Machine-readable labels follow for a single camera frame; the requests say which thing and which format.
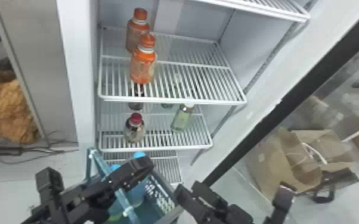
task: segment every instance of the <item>glass door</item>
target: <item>glass door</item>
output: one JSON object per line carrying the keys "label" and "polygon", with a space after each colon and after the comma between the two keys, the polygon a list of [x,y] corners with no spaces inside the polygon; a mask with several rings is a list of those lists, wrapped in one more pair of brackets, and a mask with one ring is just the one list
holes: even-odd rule
{"label": "glass door", "polygon": [[[252,136],[264,135],[257,144],[243,144],[237,155],[242,151],[244,156],[235,165],[227,164],[231,167],[222,176],[216,174],[216,180],[214,176],[205,180],[230,204],[252,215],[254,223],[271,215],[281,181],[296,188],[285,223],[359,223],[359,50],[346,52],[359,45],[358,33],[359,23],[290,92],[293,95],[283,99],[263,126],[255,128]],[[304,97],[315,85],[319,88]],[[291,108],[298,100],[302,103]]]}

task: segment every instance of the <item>white wire shelf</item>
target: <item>white wire shelf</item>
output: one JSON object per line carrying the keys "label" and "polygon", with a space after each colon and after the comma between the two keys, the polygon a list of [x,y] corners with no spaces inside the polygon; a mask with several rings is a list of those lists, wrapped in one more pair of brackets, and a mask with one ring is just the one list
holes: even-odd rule
{"label": "white wire shelf", "polygon": [[[154,168],[161,173],[172,185],[182,183],[181,169],[178,162],[176,151],[150,151],[145,152],[154,164]],[[106,163],[122,164],[127,159],[132,158],[134,153],[103,153]]]}
{"label": "white wire shelf", "polygon": [[128,143],[123,128],[130,113],[116,114],[115,104],[101,101],[98,147],[103,152],[133,152],[151,150],[199,150],[212,146],[205,118],[199,108],[191,115],[182,132],[174,132],[170,125],[178,106],[167,113],[142,113],[146,131],[141,142]]}
{"label": "white wire shelf", "polygon": [[[125,29],[104,27],[102,56],[130,58],[125,48]],[[229,67],[215,41],[151,32],[156,38],[154,49],[159,63],[197,64],[198,66]]]}
{"label": "white wire shelf", "polygon": [[[125,49],[125,30],[105,27],[101,35],[98,95],[105,101],[165,102],[216,105],[246,103],[232,69],[214,41],[174,35],[156,36],[158,61],[154,80],[139,86],[129,78],[130,54]],[[182,84],[174,76],[182,77]]]}
{"label": "white wire shelf", "polygon": [[310,14],[294,0],[194,0],[304,23]]}

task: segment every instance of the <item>plastic bottle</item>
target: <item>plastic bottle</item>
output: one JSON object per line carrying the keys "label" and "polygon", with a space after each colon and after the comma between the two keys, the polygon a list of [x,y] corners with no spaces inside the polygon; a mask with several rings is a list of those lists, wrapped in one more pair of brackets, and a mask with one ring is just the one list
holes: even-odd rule
{"label": "plastic bottle", "polygon": [[174,119],[171,123],[171,129],[174,131],[182,131],[189,120],[189,117],[192,114],[194,104],[193,103],[185,103],[179,105],[179,109],[177,110],[177,113],[175,114]]}
{"label": "plastic bottle", "polygon": [[153,79],[157,58],[153,49],[155,42],[151,34],[142,35],[140,44],[132,53],[129,74],[137,84],[146,84]]}
{"label": "plastic bottle", "polygon": [[145,123],[142,120],[142,115],[139,113],[131,114],[125,122],[124,138],[129,143],[136,143],[142,140],[144,134]]}
{"label": "plastic bottle", "polygon": [[[143,85],[140,85],[139,87],[139,92],[138,92],[138,87],[137,85],[134,86],[134,95],[136,97],[144,97],[145,96],[145,93],[143,91]],[[143,108],[143,102],[129,102],[128,103],[128,107],[131,109],[131,110],[142,110]]]}
{"label": "plastic bottle", "polygon": [[[146,154],[144,152],[135,152],[135,154],[134,154],[134,158],[140,158],[140,157],[144,157],[144,156],[146,156]],[[142,205],[142,203],[144,201],[144,196],[146,193],[145,187],[146,187],[147,179],[148,179],[148,177],[143,179],[143,181],[141,181],[137,186],[135,186],[130,192],[127,193],[129,203],[131,203],[131,205],[135,208]]]}
{"label": "plastic bottle", "polygon": [[129,53],[132,53],[138,46],[141,35],[147,34],[150,31],[150,26],[146,23],[146,18],[147,11],[143,8],[136,8],[133,18],[128,21],[126,26],[125,48]]}
{"label": "plastic bottle", "polygon": [[[115,171],[116,169],[120,168],[121,166],[118,164],[113,164],[110,166],[110,169],[112,171]],[[117,222],[119,219],[121,219],[122,216],[122,206],[118,200],[116,200],[113,205],[109,208],[109,222]]]}

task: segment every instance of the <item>bottle cap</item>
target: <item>bottle cap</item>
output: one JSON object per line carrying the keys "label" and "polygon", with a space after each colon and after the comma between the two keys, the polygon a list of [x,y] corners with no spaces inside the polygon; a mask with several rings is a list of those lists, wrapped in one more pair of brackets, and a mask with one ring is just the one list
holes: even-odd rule
{"label": "bottle cap", "polygon": [[120,167],[121,167],[121,165],[119,165],[119,164],[113,164],[113,165],[110,166],[110,170],[116,171]]}
{"label": "bottle cap", "polygon": [[156,43],[156,39],[151,34],[143,34],[141,36],[141,46],[145,48],[152,48],[154,47],[154,43]]}
{"label": "bottle cap", "polygon": [[134,18],[137,20],[146,20],[147,11],[144,8],[136,8],[134,10]]}
{"label": "bottle cap", "polygon": [[188,108],[193,108],[195,106],[193,102],[186,102],[184,105]]}
{"label": "bottle cap", "polygon": [[146,154],[144,152],[135,152],[134,153],[134,158],[140,158],[140,157],[145,157]]}
{"label": "bottle cap", "polygon": [[142,115],[140,113],[131,114],[131,122],[135,125],[142,123]]}

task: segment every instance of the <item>white wall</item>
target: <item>white wall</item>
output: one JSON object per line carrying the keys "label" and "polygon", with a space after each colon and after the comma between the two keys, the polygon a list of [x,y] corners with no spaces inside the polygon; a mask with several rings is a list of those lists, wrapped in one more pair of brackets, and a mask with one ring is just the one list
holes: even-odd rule
{"label": "white wall", "polygon": [[76,140],[75,124],[55,1],[0,0],[4,43],[17,60],[15,70],[27,86],[46,133]]}
{"label": "white wall", "polygon": [[99,20],[105,26],[126,27],[135,8],[147,10],[147,21],[153,30],[159,0],[99,0]]}
{"label": "white wall", "polygon": [[155,31],[217,41],[233,10],[191,0],[159,2]]}

